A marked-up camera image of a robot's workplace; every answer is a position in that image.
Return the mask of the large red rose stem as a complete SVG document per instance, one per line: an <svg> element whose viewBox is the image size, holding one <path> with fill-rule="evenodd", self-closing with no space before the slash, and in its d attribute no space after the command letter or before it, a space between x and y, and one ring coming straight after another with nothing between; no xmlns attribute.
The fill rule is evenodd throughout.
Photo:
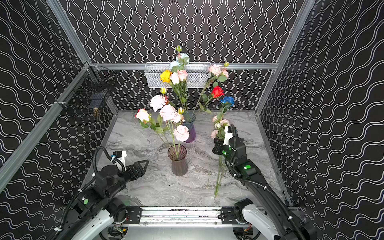
<svg viewBox="0 0 384 240"><path fill-rule="evenodd" d="M203 93L202 97L201 97L202 100L199 103L200 110L207 112L207 113L211 113L211 111L207 108L208 104L210 103L210 101L212 101L214 99L218 99L219 97L221 97L223 95L224 95L224 91L219 86L214 87L212 92L209 95Z"/></svg>

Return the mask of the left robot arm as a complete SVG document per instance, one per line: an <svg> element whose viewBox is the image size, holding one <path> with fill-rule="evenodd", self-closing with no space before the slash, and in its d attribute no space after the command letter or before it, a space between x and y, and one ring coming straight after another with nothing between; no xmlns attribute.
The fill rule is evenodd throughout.
<svg viewBox="0 0 384 240"><path fill-rule="evenodd" d="M140 222L142 209L127 207L116 195L128 182L146 173L149 160L137 161L122 170L119 170L122 162L116 162L117 166L107 165L96 172L70 200L54 229L53 240L91 240L109 225Z"/></svg>

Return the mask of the blue purple glass vase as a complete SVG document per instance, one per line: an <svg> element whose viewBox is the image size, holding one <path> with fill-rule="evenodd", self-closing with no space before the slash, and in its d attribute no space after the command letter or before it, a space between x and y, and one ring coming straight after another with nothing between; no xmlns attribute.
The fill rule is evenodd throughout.
<svg viewBox="0 0 384 240"><path fill-rule="evenodd" d="M192 143L196 139L196 130L194 126L194 122L196 120L196 115L191 112L187 111L184 113L184 123L183 126L186 126L189 129L189 138L185 141L186 143Z"/></svg>

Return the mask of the yellow rose stem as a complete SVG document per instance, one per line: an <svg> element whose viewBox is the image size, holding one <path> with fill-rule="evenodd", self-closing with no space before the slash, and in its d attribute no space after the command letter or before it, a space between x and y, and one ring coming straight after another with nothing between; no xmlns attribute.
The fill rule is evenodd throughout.
<svg viewBox="0 0 384 240"><path fill-rule="evenodd" d="M161 75L160 75L160 79L161 79L161 81L162 82L164 82L164 83L168 83L168 84L170 84L170 86L171 86L171 80L170 80L170 76L171 76L171 74L172 73L178 73L178 71L181 71L181 70L177 70L176 72L171 72L171 71L169 71L169 70L166 70L166 71L164 71ZM185 110L182 108L181 110L178 110L178 112L180 113L180 114L183 114L184 112L185 112Z"/></svg>

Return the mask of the pink peony spray stem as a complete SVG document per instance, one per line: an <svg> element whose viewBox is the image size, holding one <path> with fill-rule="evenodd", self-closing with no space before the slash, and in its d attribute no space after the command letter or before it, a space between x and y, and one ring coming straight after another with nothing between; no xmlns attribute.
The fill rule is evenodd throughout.
<svg viewBox="0 0 384 240"><path fill-rule="evenodd" d="M197 108L200 108L199 103L202 100L201 97L203 93L209 95L214 87L219 86L219 83L224 83L229 79L228 66L229 62L225 62L222 66L218 64L211 64L209 66L208 72L210 76L203 85L203 89L198 96L197 104L193 108L193 113L195 113Z"/></svg>

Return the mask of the white flower stem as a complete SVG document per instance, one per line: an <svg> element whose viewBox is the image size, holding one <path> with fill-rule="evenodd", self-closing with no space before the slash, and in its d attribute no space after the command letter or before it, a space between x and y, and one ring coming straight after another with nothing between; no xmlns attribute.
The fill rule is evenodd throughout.
<svg viewBox="0 0 384 240"><path fill-rule="evenodd" d="M176 72L177 70L186 70L186 66L190 63L190 57L182 52L182 47L175 47L177 52L176 59L170 63L171 72Z"/></svg>

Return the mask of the cream white rose stem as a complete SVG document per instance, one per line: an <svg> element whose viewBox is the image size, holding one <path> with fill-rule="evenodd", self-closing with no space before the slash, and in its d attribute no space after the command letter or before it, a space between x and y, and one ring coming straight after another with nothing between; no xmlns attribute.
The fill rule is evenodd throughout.
<svg viewBox="0 0 384 240"><path fill-rule="evenodd" d="M180 102L181 102L181 97L180 97L180 88L179 88L179 77L178 77L178 73L172 73L171 76L170 76L170 80L171 80L171 87L173 89L173 91L175 92L175 94L178 96Z"/></svg>

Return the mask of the dark pink glass vase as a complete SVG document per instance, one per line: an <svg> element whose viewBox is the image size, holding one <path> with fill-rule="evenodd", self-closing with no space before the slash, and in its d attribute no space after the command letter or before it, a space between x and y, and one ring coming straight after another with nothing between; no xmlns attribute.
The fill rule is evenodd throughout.
<svg viewBox="0 0 384 240"><path fill-rule="evenodd" d="M168 157L172 162L172 172L175 176L184 176L188 170L187 149L184 145L172 146L168 149Z"/></svg>

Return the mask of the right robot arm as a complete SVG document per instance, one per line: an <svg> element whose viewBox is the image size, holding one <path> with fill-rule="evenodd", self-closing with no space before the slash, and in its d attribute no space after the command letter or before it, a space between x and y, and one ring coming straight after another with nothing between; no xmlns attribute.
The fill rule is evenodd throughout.
<svg viewBox="0 0 384 240"><path fill-rule="evenodd" d="M262 213L249 199L235 204L237 221L250 223L268 240L316 240L317 230L304 223L279 198L267 183L261 170L247 156L243 138L230 138L227 145L214 139L212 152L223 156L235 180L240 181L264 207Z"/></svg>

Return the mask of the large pink peony spray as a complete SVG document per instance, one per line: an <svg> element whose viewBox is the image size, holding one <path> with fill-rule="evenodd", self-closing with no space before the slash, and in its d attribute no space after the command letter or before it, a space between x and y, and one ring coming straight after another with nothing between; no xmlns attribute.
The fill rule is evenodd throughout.
<svg viewBox="0 0 384 240"><path fill-rule="evenodd" d="M171 104L166 88L160 88L160 94L151 98L150 107L154 112L159 113L156 119L150 117L150 128L158 135L166 133L171 135L173 159L181 160L183 156L181 142L186 142L190 137L189 128L183 125L183 109L176 109Z"/></svg>

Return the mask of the pink rosebud stem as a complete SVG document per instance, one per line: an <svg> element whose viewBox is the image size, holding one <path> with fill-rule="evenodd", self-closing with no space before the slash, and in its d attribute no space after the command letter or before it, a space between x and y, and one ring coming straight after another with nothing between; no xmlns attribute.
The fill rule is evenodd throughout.
<svg viewBox="0 0 384 240"><path fill-rule="evenodd" d="M184 105L184 109L188 110L188 91L187 91L187 77L188 73L186 70L178 71L179 77L179 88L180 88L180 97L181 102Z"/></svg>

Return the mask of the cream pink rose stem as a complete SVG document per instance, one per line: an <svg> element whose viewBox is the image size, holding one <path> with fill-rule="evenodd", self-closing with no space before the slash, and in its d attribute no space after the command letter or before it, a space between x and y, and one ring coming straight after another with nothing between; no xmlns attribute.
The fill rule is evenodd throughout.
<svg viewBox="0 0 384 240"><path fill-rule="evenodd" d="M180 114L172 105L163 106L157 118L153 118L145 109L140 109L136 114L136 118L143 129L150 128L153 130L168 147L177 145L174 129L180 123Z"/></svg>

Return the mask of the pink spray flower stem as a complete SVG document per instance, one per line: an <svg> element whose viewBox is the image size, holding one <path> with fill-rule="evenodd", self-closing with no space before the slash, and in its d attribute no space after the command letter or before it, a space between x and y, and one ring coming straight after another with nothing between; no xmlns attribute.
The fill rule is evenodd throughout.
<svg viewBox="0 0 384 240"><path fill-rule="evenodd" d="M226 119L219 118L219 116L217 115L213 117L213 123L214 123L215 130L212 131L211 133L212 139L217 138L219 140L224 140L225 134L226 134L225 129L226 127L230 126L230 122ZM223 157L219 156L219 168L218 168L218 175L217 175L216 186L214 191L214 199L217 198L220 187L221 187L223 170L224 170Z"/></svg>

